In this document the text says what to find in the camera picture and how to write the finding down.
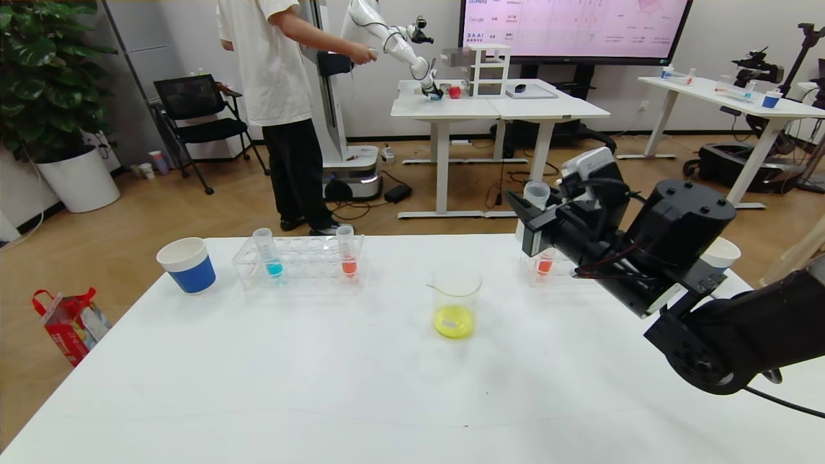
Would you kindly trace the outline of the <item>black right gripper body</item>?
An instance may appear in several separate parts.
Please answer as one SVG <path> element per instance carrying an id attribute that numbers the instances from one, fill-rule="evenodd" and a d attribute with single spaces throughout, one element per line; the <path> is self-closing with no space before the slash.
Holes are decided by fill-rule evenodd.
<path id="1" fill-rule="evenodd" d="M 563 203 L 524 223 L 522 251 L 527 256 L 555 249 L 577 264 L 575 275 L 600 275 L 609 235 L 604 209 L 590 203 Z"/>

